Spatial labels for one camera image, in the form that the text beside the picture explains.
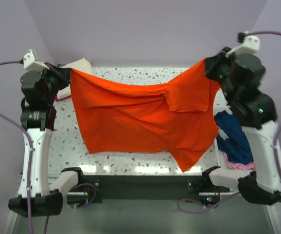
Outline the orange t-shirt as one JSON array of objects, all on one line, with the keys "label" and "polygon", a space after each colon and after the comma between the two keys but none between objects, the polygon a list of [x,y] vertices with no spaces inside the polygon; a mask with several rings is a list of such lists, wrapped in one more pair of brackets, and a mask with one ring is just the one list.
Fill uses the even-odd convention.
[{"label": "orange t-shirt", "polygon": [[143,86],[72,70],[72,102],[88,151],[167,151],[181,171],[189,170],[219,131],[213,114],[219,85],[205,71],[202,60],[166,83]]}]

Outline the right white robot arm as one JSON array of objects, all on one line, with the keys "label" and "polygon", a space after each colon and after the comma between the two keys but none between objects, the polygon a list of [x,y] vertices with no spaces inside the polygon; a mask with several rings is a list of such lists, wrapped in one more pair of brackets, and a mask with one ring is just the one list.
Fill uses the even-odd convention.
[{"label": "right white robot arm", "polygon": [[227,104],[248,140],[255,170],[231,170],[222,163],[202,173],[201,185],[208,192],[218,186],[238,191],[253,204],[281,201],[281,126],[273,99],[259,90],[265,67],[253,52],[223,48],[206,59],[205,76],[217,81]]}]

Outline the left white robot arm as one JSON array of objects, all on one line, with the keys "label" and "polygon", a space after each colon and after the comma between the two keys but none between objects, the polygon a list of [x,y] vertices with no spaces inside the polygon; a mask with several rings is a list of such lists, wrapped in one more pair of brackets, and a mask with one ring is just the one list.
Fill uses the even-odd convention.
[{"label": "left white robot arm", "polygon": [[21,126],[24,135],[24,164],[18,195],[8,201],[11,211],[23,217],[59,215],[68,191],[85,187],[79,167],[65,168],[52,183],[48,182],[49,148],[54,131],[58,91],[71,81],[71,68],[49,63],[41,71],[28,71],[20,78]]}]

